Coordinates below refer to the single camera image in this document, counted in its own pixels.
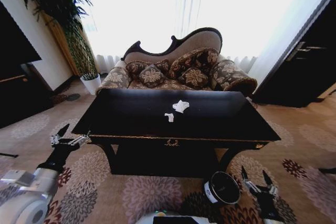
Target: dark cabinet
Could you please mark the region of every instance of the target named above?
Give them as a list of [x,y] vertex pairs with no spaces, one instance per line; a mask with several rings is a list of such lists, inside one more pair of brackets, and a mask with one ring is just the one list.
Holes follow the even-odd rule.
[[51,91],[28,62],[41,58],[0,2],[0,128],[53,106]]
[[254,95],[255,102],[303,107],[336,82],[336,0]]

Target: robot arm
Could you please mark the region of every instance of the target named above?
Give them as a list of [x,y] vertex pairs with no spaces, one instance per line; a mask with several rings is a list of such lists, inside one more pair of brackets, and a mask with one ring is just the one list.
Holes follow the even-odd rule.
[[34,174],[24,170],[10,170],[1,179],[5,183],[20,186],[19,190],[26,192],[0,206],[1,223],[43,223],[48,205],[57,192],[58,176],[63,172],[67,157],[90,140],[87,135],[74,140],[62,139],[68,127],[69,124],[52,137],[51,145],[54,150],[44,163],[38,165]]
[[267,187],[256,186],[253,182],[248,180],[247,173],[244,167],[241,167],[243,181],[252,195],[257,198],[258,204],[261,209],[260,217],[264,220],[265,224],[284,224],[283,219],[280,217],[277,209],[274,206],[274,198],[277,196],[278,189],[273,185],[270,177],[263,170],[264,180]]

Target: crumpled paper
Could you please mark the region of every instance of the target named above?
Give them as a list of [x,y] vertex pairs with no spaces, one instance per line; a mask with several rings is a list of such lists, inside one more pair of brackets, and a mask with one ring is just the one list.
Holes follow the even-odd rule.
[[180,113],[183,113],[186,108],[189,108],[189,103],[183,102],[182,100],[179,100],[178,103],[173,104],[173,109]]
[[172,113],[168,114],[168,113],[164,113],[165,116],[168,116],[168,121],[170,123],[174,122],[174,115]]

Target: white flower pot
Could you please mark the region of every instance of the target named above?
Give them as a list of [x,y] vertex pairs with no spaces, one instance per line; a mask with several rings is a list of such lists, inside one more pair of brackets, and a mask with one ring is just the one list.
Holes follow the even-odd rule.
[[83,77],[81,77],[80,80],[84,83],[85,87],[87,88],[87,90],[89,90],[90,94],[92,94],[92,95],[96,94],[96,89],[101,84],[99,74],[98,74],[98,77],[93,79],[93,80],[86,81],[86,80],[83,79]]

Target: floral carpet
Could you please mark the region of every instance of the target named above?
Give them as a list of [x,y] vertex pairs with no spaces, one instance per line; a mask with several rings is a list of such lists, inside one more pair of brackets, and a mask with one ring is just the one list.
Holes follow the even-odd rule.
[[[95,98],[78,80],[63,94],[72,93],[80,98],[0,129],[1,152],[19,155],[0,156],[0,176],[9,169],[33,172],[46,160],[52,151],[49,137],[67,123],[72,129]],[[282,141],[241,152],[232,160],[228,172],[241,190],[238,204],[210,205],[201,179],[112,175],[103,151],[85,145],[70,154],[45,223],[135,223],[159,209],[216,223],[262,223],[254,197],[242,185],[242,165],[255,184],[265,184],[265,170],[278,186],[276,207],[285,223],[336,223],[336,175],[318,170],[336,167],[336,94],[300,109],[254,105]],[[218,157],[224,151],[217,149]],[[16,187],[0,184],[0,205],[19,194]]]

